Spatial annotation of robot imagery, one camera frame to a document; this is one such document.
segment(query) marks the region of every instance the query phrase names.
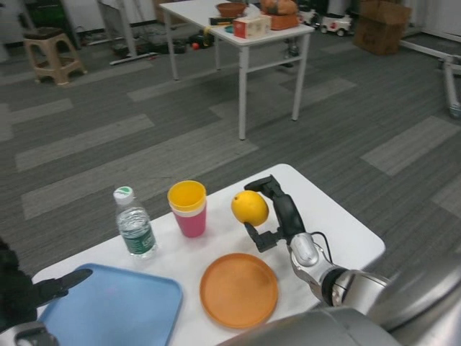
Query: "plastic cup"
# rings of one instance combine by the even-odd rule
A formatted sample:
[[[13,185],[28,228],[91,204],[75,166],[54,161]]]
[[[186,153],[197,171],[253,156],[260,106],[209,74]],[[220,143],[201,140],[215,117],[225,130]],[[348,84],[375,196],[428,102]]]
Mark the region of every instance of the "plastic cup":
[[[193,180],[173,185],[168,191],[168,202],[183,235],[200,236],[207,219],[207,190]]]

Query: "plastic stool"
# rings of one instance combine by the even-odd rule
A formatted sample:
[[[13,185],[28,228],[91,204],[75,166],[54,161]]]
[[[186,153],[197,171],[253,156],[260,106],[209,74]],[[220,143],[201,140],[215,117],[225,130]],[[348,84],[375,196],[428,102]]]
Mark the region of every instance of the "plastic stool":
[[[59,42],[64,42],[68,46],[72,57],[59,55],[56,46]],[[40,47],[46,55],[46,61],[39,62],[37,60],[32,51],[33,45]],[[72,71],[81,70],[84,74],[87,73],[71,41],[61,29],[40,27],[33,32],[27,32],[24,34],[24,47],[37,76],[35,79],[37,83],[40,83],[41,77],[49,76],[55,80],[57,85],[64,85],[69,82],[68,75]]]

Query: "white toy car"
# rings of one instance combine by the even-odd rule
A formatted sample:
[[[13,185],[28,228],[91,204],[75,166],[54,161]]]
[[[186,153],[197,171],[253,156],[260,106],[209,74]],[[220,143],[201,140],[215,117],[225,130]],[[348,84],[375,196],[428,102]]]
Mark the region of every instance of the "white toy car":
[[[348,14],[344,17],[324,17],[320,26],[323,34],[335,32],[338,36],[345,36],[352,28],[352,18]]]
[[[309,12],[300,11],[300,21],[314,29],[320,27],[320,16],[314,9]]]

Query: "orange plastic plate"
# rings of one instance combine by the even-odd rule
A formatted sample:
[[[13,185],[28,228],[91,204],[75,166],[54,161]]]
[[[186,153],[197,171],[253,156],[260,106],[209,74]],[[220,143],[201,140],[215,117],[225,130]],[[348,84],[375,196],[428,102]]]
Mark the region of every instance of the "orange plastic plate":
[[[200,282],[203,308],[216,322],[232,328],[249,328],[267,320],[278,295],[272,269],[250,254],[218,258]]]

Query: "plastic bottle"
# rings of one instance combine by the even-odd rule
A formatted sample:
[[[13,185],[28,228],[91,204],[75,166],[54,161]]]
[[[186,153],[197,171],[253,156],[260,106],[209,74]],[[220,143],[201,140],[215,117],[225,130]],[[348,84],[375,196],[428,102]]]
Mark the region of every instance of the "plastic bottle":
[[[128,186],[114,191],[117,203],[117,227],[127,245],[128,251],[135,257],[150,257],[156,249],[149,215],[135,199],[133,189]]]

